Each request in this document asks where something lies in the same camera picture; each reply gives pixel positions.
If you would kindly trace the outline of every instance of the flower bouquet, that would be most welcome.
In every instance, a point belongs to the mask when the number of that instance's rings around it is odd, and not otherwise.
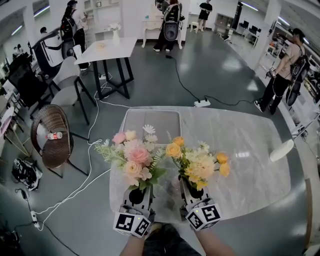
[[[230,172],[228,156],[223,152],[210,152],[209,149],[209,145],[203,141],[199,141],[198,148],[187,148],[184,138],[176,137],[167,145],[165,152],[172,157],[181,177],[187,180],[192,188],[200,191],[208,185],[208,178],[215,171],[219,171],[224,177]],[[219,169],[216,169],[217,163],[220,164]]]
[[[117,133],[109,145],[107,139],[104,144],[97,144],[95,149],[107,163],[117,162],[117,167],[123,171],[130,190],[140,189],[157,184],[158,178],[166,169],[158,168],[158,164],[166,157],[162,148],[155,149],[157,136],[151,125],[143,127],[147,135],[137,139],[136,131],[127,130]]]

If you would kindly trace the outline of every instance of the ceiling light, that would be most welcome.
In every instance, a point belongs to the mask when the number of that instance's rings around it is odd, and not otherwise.
[[[249,4],[245,3],[245,2],[241,2],[241,4],[243,4],[245,6],[248,6],[249,8],[254,9],[255,11],[259,11],[258,9],[252,7],[251,5],[249,5]]]
[[[13,36],[15,33],[17,33],[21,28],[22,28],[22,25],[21,25],[20,27],[18,27],[18,28],[11,34],[11,36]]]
[[[47,7],[43,8],[42,10],[38,11],[33,17],[37,17],[38,15],[42,14],[43,12],[48,10],[49,8],[50,8],[50,5],[48,5]]]
[[[290,24],[288,22],[286,22],[283,18],[281,18],[280,16],[278,18],[279,18],[279,20],[283,21],[286,25],[290,26]]]

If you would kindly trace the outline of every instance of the wicker chair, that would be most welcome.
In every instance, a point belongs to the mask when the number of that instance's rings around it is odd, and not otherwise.
[[[37,139],[37,130],[40,123],[51,133],[61,132],[62,138],[48,139],[43,149],[41,149]],[[63,174],[60,175],[53,171],[53,169],[59,168],[65,163],[88,176],[87,173],[76,167],[69,160],[74,147],[72,135],[87,140],[84,137],[70,132],[66,114],[59,106],[53,104],[46,105],[40,109],[31,126],[31,142],[33,147],[42,157],[44,166],[61,178]]]

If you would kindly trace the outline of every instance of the marble table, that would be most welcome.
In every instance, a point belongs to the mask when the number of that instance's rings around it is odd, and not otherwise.
[[[255,212],[281,198],[291,190],[289,165],[286,157],[271,162],[269,154],[282,144],[278,131],[270,119],[247,113],[196,107],[151,106],[138,109],[177,111],[181,120],[181,135],[187,147],[197,147],[198,141],[209,144],[211,150],[224,151],[229,156],[230,174],[216,172],[208,189],[214,202],[219,204],[224,219]],[[135,113],[129,109],[132,126]],[[170,129],[163,121],[161,129]],[[180,223],[179,208],[183,204],[177,183],[178,170],[170,159],[162,163],[165,176],[154,186],[152,208],[155,221]],[[127,185],[114,165],[110,172],[110,207],[117,212]]]

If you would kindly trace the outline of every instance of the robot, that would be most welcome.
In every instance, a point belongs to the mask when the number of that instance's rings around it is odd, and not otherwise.
[[[210,228],[221,220],[220,208],[209,196],[207,187],[197,191],[181,178],[180,190],[184,201],[180,208],[181,219],[187,220],[195,231]],[[155,220],[156,213],[151,207],[153,186],[140,191],[141,196],[134,196],[134,193],[139,193],[138,189],[124,193],[123,204],[115,214],[113,229],[123,235],[141,238]]]

